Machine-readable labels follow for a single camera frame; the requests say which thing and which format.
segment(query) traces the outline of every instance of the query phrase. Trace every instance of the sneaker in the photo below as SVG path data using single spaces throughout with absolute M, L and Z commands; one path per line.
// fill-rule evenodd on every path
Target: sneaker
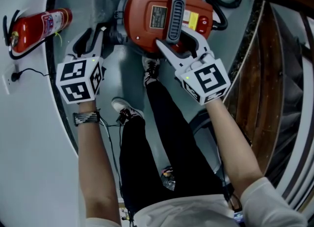
M 128 120 L 132 119 L 135 116 L 140 116 L 141 118 L 144 118 L 143 111 L 131 107 L 131 105 L 127 101 L 121 98 L 114 98 L 111 104 L 112 107 L 120 114 L 120 116 L 124 116 Z
M 142 58 L 143 67 L 145 70 L 144 87 L 153 81 L 158 81 L 160 61 L 150 58 Z

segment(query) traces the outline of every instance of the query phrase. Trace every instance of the floor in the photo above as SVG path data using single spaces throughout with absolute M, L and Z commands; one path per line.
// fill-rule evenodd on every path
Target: floor
M 239 48 L 251 14 L 252 5 L 253 0 L 243 0 L 239 8 L 224 10 L 229 22 L 227 30 L 213 31 L 210 35 L 209 46 L 215 53 L 216 58 L 222 59 L 227 71 L 230 69 Z M 58 64 L 63 61 L 67 44 L 78 33 L 85 31 L 90 26 L 90 13 L 92 10 L 91 0 L 56 0 L 55 7 L 68 7 L 72 10 L 74 16 L 72 24 L 61 34 L 63 45 L 60 45 L 60 39 L 57 37 L 54 39 L 55 63 Z M 111 107 L 111 100 L 115 97 L 122 97 L 135 108 L 143 110 L 148 142 L 150 143 L 158 170 L 163 169 L 169 165 L 169 161 L 162 147 L 153 113 L 142 84 L 143 69 L 141 57 L 125 46 L 116 46 L 114 52 L 105 59 L 104 67 L 107 68 L 105 80 L 101 83 L 100 95 L 97 97 L 97 107 L 101 109 L 101 116 L 111 125 L 116 123 L 118 114 Z M 174 69 L 164 62 L 160 70 L 160 81 L 170 92 L 185 119 L 190 122 L 203 107 L 179 86 L 174 77 Z M 78 106 L 64 103 L 64 107 L 70 120 L 73 135 L 77 138 L 77 129 L 72 123 L 72 113 L 77 112 Z M 113 141 L 114 154 L 118 158 L 120 151 L 119 128 L 111 127 L 110 134 Z M 113 164 L 110 143 L 103 127 L 102 136 L 110 161 Z M 198 141 L 197 144 L 202 149 L 207 160 L 210 160 L 211 156 L 215 156 L 211 148 L 204 146 L 203 142 Z

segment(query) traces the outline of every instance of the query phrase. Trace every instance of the leg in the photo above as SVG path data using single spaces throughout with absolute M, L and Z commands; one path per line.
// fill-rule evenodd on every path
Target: leg
M 148 78 L 147 72 L 145 78 L 149 80 L 146 81 L 147 95 L 158 132 L 174 169 L 175 191 L 180 196 L 223 194 L 220 178 L 197 147 L 189 124 L 166 88 L 156 78 Z
M 145 121 L 141 113 L 136 113 L 128 117 L 124 126 L 120 153 L 121 193 L 132 215 L 144 207 L 172 198 L 171 191 L 164 188 L 160 180 L 146 140 Z

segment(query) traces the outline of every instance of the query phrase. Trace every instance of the red machine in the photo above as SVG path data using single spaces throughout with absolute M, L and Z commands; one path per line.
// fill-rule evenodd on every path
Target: red machine
M 173 0 L 128 0 L 124 25 L 129 38 L 150 53 L 159 52 L 156 39 L 165 40 L 170 27 L 176 26 L 175 30 L 180 30 L 183 25 L 207 39 L 213 23 L 212 6 L 204 0 L 184 2 L 185 7 L 182 4 L 174 6 Z M 175 44 L 174 49 L 179 50 L 180 43 Z

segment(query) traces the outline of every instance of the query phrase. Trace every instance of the red fire extinguisher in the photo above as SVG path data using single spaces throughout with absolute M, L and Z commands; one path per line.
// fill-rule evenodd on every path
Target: red fire extinguisher
M 71 10 L 67 8 L 47 11 L 16 20 L 18 13 L 19 10 L 15 12 L 12 18 L 9 31 L 6 27 L 7 17 L 3 18 L 5 44 L 9 47 L 9 54 L 14 60 L 23 58 L 45 42 L 46 38 L 66 28 L 73 18 Z M 16 56 L 12 51 L 23 54 Z

